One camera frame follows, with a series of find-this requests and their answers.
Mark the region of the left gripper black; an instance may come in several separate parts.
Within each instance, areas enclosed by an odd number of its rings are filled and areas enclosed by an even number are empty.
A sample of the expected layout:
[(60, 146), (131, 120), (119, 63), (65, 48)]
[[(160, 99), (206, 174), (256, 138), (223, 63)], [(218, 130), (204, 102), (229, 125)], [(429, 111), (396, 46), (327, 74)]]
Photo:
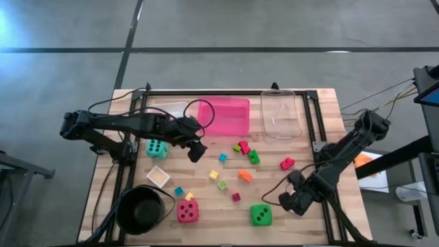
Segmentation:
[(197, 132), (202, 126), (194, 117), (180, 117), (165, 124), (165, 141), (172, 146), (188, 146), (187, 156), (192, 163), (197, 163), (207, 150), (207, 147), (199, 142)]

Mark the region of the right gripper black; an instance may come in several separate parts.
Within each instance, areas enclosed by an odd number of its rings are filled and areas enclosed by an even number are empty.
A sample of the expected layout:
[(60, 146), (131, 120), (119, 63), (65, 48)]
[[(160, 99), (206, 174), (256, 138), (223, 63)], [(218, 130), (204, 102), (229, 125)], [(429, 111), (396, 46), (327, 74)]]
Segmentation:
[(314, 192), (307, 179), (299, 170), (290, 172), (287, 180), (293, 185), (294, 192), (293, 194), (288, 192), (281, 193), (278, 196), (279, 204), (284, 209), (292, 209), (296, 215), (303, 216), (307, 212), (311, 202), (314, 201)]

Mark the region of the teal foam die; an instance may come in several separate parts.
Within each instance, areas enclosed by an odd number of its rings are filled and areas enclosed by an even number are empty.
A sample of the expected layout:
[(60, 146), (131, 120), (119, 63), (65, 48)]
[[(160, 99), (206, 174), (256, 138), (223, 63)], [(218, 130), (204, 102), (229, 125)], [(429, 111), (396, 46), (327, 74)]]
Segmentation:
[(156, 139), (148, 139), (145, 153), (150, 158), (165, 159), (167, 158), (169, 144)]

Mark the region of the green foam die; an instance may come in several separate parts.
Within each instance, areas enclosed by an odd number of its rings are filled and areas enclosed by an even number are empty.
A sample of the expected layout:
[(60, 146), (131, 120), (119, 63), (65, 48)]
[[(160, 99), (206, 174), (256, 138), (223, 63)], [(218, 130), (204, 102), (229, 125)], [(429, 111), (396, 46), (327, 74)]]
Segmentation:
[(250, 207), (250, 218), (253, 226), (271, 226), (272, 210), (268, 204), (254, 204)]

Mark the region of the white square tile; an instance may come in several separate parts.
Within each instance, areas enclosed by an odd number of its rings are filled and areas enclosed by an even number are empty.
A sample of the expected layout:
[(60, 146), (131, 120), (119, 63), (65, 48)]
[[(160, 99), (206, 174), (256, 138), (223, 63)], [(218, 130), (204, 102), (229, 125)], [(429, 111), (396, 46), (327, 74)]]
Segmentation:
[(157, 165), (153, 166), (146, 177), (158, 188), (163, 188), (170, 179), (170, 175)]

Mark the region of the red foam die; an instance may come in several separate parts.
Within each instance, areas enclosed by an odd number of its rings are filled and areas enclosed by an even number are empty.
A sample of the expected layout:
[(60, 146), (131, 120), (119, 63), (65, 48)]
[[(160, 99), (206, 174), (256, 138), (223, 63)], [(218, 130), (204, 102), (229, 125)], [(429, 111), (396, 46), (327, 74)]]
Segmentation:
[(199, 207), (196, 200), (181, 201), (177, 204), (178, 222), (181, 224), (197, 222)]

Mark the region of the pink plastic bin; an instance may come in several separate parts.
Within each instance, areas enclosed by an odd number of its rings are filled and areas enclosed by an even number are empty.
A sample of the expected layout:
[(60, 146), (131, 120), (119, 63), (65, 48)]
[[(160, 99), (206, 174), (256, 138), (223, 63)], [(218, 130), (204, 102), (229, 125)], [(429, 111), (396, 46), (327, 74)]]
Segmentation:
[(239, 97), (202, 97), (197, 120), (208, 135), (244, 137), (250, 128), (250, 100)]

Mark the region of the black pumpkin bucket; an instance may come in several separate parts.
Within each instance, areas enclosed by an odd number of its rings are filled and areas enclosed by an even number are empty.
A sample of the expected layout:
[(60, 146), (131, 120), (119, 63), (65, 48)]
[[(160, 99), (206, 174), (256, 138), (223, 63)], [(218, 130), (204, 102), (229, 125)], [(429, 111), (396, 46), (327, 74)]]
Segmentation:
[[(161, 194), (173, 202), (168, 212)], [(175, 198), (162, 189), (139, 185), (122, 193), (115, 209), (116, 222), (127, 234), (141, 235), (159, 225), (175, 206)]]

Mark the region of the orange object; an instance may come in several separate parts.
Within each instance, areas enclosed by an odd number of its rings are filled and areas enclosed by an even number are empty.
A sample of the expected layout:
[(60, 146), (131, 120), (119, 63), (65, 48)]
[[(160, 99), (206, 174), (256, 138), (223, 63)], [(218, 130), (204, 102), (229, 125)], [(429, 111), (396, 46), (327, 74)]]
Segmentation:
[(366, 154), (359, 154), (353, 161), (355, 169), (373, 161), (374, 159)]

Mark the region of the clear plastic bin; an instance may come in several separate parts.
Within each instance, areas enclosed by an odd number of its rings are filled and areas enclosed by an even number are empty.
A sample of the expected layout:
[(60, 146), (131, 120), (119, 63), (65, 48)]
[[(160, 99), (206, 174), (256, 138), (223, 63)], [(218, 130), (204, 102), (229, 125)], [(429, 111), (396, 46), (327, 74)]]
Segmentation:
[(302, 135), (296, 110), (296, 94), (270, 89), (261, 93), (261, 125), (265, 141), (287, 143)]

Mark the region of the black diagonal beam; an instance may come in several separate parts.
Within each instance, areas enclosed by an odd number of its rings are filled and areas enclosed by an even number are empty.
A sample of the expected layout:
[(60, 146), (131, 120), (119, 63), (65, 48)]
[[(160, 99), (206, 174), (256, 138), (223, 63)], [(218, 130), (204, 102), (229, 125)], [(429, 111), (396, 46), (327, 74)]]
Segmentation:
[(420, 153), (433, 152), (439, 152), (439, 138), (427, 135), (356, 168), (356, 176), (360, 180), (412, 160)]

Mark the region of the dark grey cabinet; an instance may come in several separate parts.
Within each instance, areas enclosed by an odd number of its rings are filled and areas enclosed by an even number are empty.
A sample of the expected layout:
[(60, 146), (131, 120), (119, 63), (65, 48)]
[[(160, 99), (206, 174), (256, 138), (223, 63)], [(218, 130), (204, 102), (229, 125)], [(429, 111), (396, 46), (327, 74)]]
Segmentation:
[[(439, 81), (439, 64), (435, 67), (425, 66), (413, 70), (418, 94), (426, 91)], [(439, 138), (439, 107), (421, 104), (427, 133), (432, 138)], [(436, 235), (439, 236), (439, 152), (420, 153), (418, 155), (424, 184)]]

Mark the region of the blue screen laptop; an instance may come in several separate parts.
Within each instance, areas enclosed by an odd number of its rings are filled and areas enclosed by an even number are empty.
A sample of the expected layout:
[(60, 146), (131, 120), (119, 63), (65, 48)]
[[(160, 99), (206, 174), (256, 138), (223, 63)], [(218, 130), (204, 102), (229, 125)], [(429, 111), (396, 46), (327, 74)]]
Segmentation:
[(414, 103), (439, 107), (439, 81), (415, 97)]

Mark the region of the grey metal cart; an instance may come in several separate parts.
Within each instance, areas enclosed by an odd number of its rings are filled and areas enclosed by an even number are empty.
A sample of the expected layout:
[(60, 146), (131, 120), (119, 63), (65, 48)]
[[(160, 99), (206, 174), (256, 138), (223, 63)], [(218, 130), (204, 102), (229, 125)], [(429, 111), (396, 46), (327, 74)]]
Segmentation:
[(52, 179), (54, 169), (13, 158), (0, 150), (0, 247), (9, 246), (33, 175)]

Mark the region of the black aluminium table frame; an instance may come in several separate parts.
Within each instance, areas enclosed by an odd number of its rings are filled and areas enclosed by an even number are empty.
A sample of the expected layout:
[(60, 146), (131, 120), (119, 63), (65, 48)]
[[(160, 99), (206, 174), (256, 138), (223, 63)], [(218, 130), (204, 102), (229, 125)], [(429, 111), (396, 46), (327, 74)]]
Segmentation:
[[(261, 162), (252, 165), (248, 158), (233, 150), (237, 137), (205, 136), (202, 140), (207, 150), (203, 157), (192, 163), (184, 149), (172, 148), (165, 160), (154, 161), (140, 151), (134, 183), (148, 182), (147, 173), (157, 165), (170, 175), (165, 192), (176, 200), (174, 210), (157, 227), (142, 235), (125, 235), (115, 229), (112, 240), (127, 246), (292, 246), (325, 245), (330, 240), (349, 240), (350, 234), (333, 209), (327, 204), (313, 203), (303, 216), (284, 211), (274, 203), (287, 189), (285, 172), (280, 162), (291, 157), (304, 175), (311, 173), (312, 144), (315, 141), (339, 141), (346, 133), (334, 89), (302, 89), (296, 92), (296, 110), (302, 135), (291, 142), (268, 143), (261, 125), (261, 94), (257, 90), (155, 90), (147, 97), (148, 104), (190, 102), (211, 97), (240, 97), (250, 100), (250, 128), (246, 135), (249, 146), (256, 150)], [(225, 162), (219, 160), (225, 154)], [(211, 170), (218, 173), (209, 178)], [(239, 170), (253, 176), (248, 183), (237, 177)], [(227, 188), (221, 190), (219, 181)], [(174, 189), (182, 187), (184, 194), (177, 196)], [(198, 202), (199, 220), (178, 222), (177, 204), (186, 201), (192, 193)], [(234, 202), (232, 195), (239, 193), (241, 200)], [(265, 200), (272, 203), (271, 226), (253, 226), (250, 207)]]

